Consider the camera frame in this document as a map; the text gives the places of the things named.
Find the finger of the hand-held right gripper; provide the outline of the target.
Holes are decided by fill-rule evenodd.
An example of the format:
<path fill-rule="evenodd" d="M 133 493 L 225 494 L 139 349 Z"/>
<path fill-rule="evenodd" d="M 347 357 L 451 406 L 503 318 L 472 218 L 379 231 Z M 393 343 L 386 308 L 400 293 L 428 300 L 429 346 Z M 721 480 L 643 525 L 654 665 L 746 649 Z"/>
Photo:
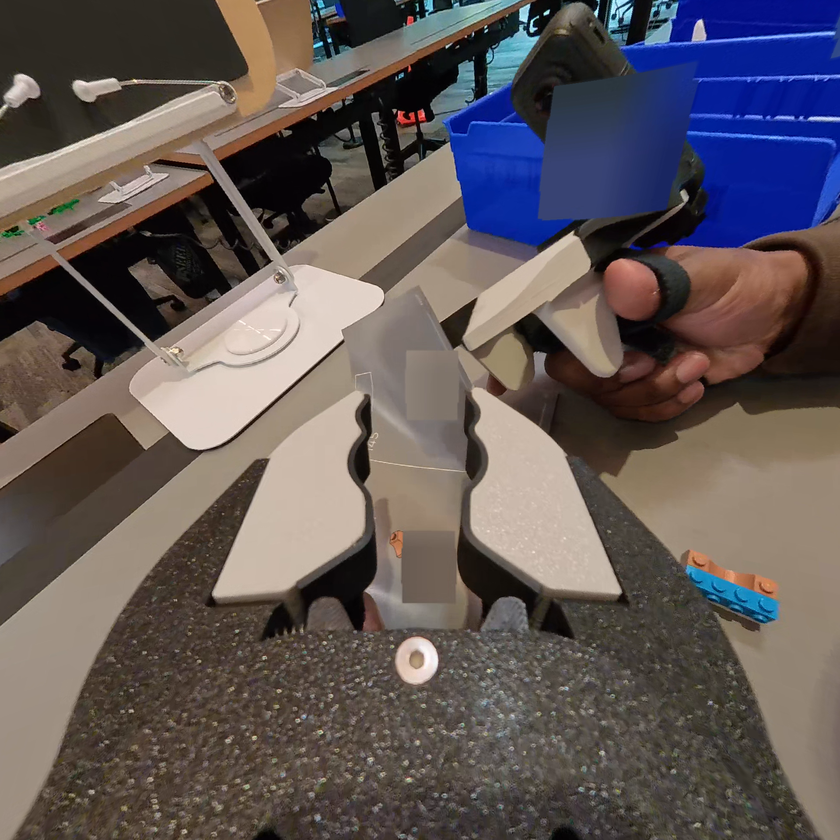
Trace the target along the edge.
<path fill-rule="evenodd" d="M 478 362 L 489 373 L 490 394 L 520 391 L 534 377 L 533 350 L 517 330 L 506 330 L 480 345 Z"/>
<path fill-rule="evenodd" d="M 583 240 L 568 233 L 484 290 L 476 299 L 462 343 L 468 351 L 501 335 L 559 296 L 592 268 Z"/>

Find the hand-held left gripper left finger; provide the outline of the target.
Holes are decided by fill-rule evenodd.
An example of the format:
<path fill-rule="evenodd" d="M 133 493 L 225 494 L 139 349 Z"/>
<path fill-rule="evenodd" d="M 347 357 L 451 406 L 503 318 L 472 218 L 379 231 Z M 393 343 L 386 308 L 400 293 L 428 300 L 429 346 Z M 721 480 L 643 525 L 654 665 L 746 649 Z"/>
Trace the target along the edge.
<path fill-rule="evenodd" d="M 361 597 L 376 573 L 370 397 L 352 392 L 270 455 L 213 588 L 216 604 Z"/>

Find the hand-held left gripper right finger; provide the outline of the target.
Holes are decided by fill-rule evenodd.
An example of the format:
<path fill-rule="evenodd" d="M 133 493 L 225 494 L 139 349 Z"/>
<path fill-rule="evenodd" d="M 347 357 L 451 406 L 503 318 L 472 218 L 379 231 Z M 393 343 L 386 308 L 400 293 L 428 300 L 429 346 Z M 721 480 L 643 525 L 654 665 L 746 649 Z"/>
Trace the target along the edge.
<path fill-rule="evenodd" d="M 618 601 L 613 570 L 566 454 L 483 388 L 465 405 L 467 483 L 457 561 L 482 601 Z"/>

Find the clear plastic bag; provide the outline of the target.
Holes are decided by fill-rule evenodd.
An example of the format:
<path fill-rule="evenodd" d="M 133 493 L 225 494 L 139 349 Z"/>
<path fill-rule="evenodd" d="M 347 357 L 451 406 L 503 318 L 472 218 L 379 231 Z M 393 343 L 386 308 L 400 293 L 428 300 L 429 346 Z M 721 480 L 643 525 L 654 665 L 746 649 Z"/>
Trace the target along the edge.
<path fill-rule="evenodd" d="M 344 332 L 355 387 L 371 398 L 366 486 L 386 628 L 460 629 L 469 597 L 456 561 L 466 484 L 469 380 L 418 289 L 387 299 Z M 404 531 L 402 558 L 389 537 Z"/>

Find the person's right forearm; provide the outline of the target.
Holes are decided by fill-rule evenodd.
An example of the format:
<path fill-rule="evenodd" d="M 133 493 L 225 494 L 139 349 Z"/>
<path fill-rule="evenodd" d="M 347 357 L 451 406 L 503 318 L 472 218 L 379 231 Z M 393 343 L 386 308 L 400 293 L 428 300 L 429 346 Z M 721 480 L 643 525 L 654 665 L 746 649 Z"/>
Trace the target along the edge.
<path fill-rule="evenodd" d="M 802 314 L 762 364 L 768 375 L 839 373 L 839 218 L 817 226 L 759 238 L 746 249 L 799 253 L 808 269 Z"/>

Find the wood-edged grey desk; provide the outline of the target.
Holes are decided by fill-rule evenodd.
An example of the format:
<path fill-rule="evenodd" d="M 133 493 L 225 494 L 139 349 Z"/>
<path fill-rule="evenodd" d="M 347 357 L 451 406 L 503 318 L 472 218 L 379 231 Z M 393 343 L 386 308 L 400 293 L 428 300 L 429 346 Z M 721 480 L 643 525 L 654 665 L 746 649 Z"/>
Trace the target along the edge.
<path fill-rule="evenodd" d="M 297 35 L 300 26 L 291 21 L 291 17 L 296 14 L 293 9 L 299 7 L 300 4 L 298 2 L 257 4 L 271 36 L 277 74 L 292 67 L 303 67 L 300 37 Z M 216 157 L 223 160 L 264 139 L 270 133 L 285 129 L 315 114 L 319 109 L 327 108 L 332 102 L 357 97 L 361 91 L 395 76 L 399 71 L 415 65 L 439 50 L 477 35 L 483 29 L 494 27 L 497 22 L 518 12 L 526 4 L 526 2 L 481 2 L 445 10 L 430 14 L 410 26 L 396 29 L 364 45 L 346 50 L 336 57 L 315 64 L 311 70 L 312 75 L 319 76 L 329 83 L 356 72 L 356 76 L 337 86 L 336 92 L 312 104 L 301 106 L 297 110 L 271 111 L 267 105 L 250 117 L 238 117 L 236 122 L 211 122 L 206 130 L 217 130 L 217 133 L 211 135 L 207 142 L 213 148 Z M 64 99 L 72 96 L 70 84 L 68 87 L 60 86 L 56 89 L 59 105 L 63 105 Z M 11 138 L 12 129 L 21 127 L 19 120 L 26 115 L 26 110 L 29 111 L 30 116 L 45 117 L 48 123 L 57 123 L 59 113 L 53 109 L 55 100 L 50 96 L 50 86 L 49 84 L 47 87 L 40 85 L 40 88 L 41 99 L 32 101 L 18 110 L 17 117 L 7 114 L 2 120 L 3 142 Z"/>

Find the person's right hand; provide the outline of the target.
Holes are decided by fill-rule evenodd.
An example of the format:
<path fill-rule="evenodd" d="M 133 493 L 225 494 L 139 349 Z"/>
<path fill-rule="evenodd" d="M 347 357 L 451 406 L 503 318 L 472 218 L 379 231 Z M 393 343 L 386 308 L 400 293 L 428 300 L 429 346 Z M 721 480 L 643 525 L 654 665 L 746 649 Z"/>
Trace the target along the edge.
<path fill-rule="evenodd" d="M 628 351 L 609 378 L 589 372 L 572 353 L 546 357 L 556 382 L 607 412 L 664 422 L 687 411 L 714 385 L 755 371 L 801 320 L 810 299 L 809 266 L 795 250 L 658 248 L 690 280 L 689 299 L 664 326 L 678 349 L 666 365 Z"/>

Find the blue plastic bin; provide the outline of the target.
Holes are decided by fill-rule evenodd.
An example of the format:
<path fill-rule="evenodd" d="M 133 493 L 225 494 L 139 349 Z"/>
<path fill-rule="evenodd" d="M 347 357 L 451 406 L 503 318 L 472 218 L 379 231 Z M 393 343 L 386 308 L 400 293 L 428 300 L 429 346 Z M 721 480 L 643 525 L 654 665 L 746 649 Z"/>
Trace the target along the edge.
<path fill-rule="evenodd" d="M 696 63 L 688 141 L 706 167 L 707 217 L 687 243 L 735 247 L 838 211 L 839 69 L 833 32 L 634 45 L 636 70 Z M 538 218 L 543 146 L 511 87 L 446 120 L 467 225 L 539 245 L 567 224 Z"/>
<path fill-rule="evenodd" d="M 692 39 L 703 21 L 706 39 L 833 32 L 838 1 L 679 1 L 670 42 Z"/>

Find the white desktop stand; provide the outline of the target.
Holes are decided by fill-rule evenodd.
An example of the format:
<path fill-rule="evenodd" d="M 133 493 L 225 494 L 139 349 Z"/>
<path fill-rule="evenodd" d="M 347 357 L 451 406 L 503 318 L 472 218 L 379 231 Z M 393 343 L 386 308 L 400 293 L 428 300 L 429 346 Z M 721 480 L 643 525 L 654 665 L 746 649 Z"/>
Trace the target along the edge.
<path fill-rule="evenodd" d="M 234 114 L 210 87 L 198 87 L 119 126 L 2 169 L 4 224 L 27 222 L 28 209 L 75 194 L 84 181 L 151 158 L 167 144 Z M 31 227 L 28 236 L 131 331 L 156 357 L 132 378 L 134 400 L 184 446 L 204 451 L 225 445 L 309 373 L 343 341 L 343 330 L 378 309 L 377 286 L 310 265 L 289 266 L 258 222 L 215 153 L 200 140 L 199 154 L 227 199 L 268 257 L 268 274 L 218 315 L 163 346 L 121 313 Z"/>

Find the copper and blue brick assembly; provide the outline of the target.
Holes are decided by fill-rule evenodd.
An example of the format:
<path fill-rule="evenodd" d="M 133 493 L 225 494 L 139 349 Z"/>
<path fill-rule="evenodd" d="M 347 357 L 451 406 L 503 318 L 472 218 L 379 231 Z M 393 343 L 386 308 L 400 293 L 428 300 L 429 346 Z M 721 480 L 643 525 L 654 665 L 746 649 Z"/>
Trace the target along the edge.
<path fill-rule="evenodd" d="M 710 603 L 757 624 L 774 623 L 779 619 L 779 585 L 776 581 L 759 574 L 726 569 L 695 550 L 685 551 L 679 561 Z"/>

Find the small white stand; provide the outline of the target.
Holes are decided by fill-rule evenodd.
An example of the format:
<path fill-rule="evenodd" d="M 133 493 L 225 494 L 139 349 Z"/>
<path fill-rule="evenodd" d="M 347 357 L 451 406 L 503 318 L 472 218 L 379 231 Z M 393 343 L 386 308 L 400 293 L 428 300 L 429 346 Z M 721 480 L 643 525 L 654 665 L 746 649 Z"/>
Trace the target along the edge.
<path fill-rule="evenodd" d="M 167 171 L 156 170 L 146 165 L 141 173 L 128 181 L 124 179 L 110 181 L 108 189 L 98 196 L 97 201 L 99 204 L 111 206 L 127 203 L 130 199 L 151 189 L 169 176 L 170 174 Z"/>
<path fill-rule="evenodd" d="M 276 77 L 274 102 L 279 109 L 297 109 L 335 91 L 322 79 L 300 68 L 292 68 Z"/>

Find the tan cardboard sheet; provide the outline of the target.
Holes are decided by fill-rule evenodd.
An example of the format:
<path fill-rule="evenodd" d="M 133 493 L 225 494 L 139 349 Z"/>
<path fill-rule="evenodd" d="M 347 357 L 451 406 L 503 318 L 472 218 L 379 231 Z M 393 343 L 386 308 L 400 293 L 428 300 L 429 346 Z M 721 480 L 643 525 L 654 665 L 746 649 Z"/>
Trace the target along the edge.
<path fill-rule="evenodd" d="M 216 1 L 245 58 L 247 73 L 233 81 L 240 118 L 264 109 L 277 84 L 277 65 L 270 32 L 256 1 Z"/>

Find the green toy brick pieces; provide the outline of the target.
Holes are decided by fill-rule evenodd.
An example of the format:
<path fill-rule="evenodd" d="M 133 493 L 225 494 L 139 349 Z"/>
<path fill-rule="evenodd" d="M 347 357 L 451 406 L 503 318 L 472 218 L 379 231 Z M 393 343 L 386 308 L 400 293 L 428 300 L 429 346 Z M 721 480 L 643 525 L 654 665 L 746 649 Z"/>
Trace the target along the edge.
<path fill-rule="evenodd" d="M 49 231 L 49 224 L 48 219 L 52 217 L 56 217 L 68 212 L 73 211 L 77 205 L 80 203 L 79 198 L 75 198 L 68 202 L 56 205 L 52 207 L 48 212 L 44 215 L 38 215 L 36 217 L 31 217 L 24 226 L 16 225 L 11 228 L 8 228 L 1 233 L 1 238 L 3 240 L 13 239 L 23 237 L 30 228 L 36 228 L 42 232 Z"/>

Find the black flat panel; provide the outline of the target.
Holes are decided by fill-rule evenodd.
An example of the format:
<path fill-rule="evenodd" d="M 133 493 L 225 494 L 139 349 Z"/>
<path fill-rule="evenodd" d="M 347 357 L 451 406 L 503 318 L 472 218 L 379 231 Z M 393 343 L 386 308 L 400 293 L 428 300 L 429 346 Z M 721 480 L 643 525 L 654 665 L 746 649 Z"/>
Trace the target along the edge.
<path fill-rule="evenodd" d="M 226 80 L 247 62 L 212 1 L 2 1 L 2 83 Z"/>

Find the steel tether with white plug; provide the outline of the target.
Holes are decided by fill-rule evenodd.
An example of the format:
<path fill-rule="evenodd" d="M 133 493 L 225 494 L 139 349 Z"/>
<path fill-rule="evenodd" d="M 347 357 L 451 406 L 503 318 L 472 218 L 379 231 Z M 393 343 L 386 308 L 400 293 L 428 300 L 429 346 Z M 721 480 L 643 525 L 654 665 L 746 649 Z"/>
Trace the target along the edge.
<path fill-rule="evenodd" d="M 11 86 L 2 96 L 1 120 L 5 119 L 8 112 L 20 109 L 27 102 L 36 101 L 40 96 L 40 86 L 34 78 L 24 73 L 15 74 Z"/>
<path fill-rule="evenodd" d="M 81 80 L 77 79 L 71 83 L 71 89 L 78 99 L 83 102 L 93 103 L 98 98 L 111 93 L 118 92 L 128 87 L 192 87 L 205 88 L 210 87 L 218 93 L 221 99 L 226 104 L 236 104 L 237 92 L 233 85 L 225 80 L 186 80 L 186 79 L 127 79 L 119 80 L 114 77 L 102 78 L 98 80 Z"/>

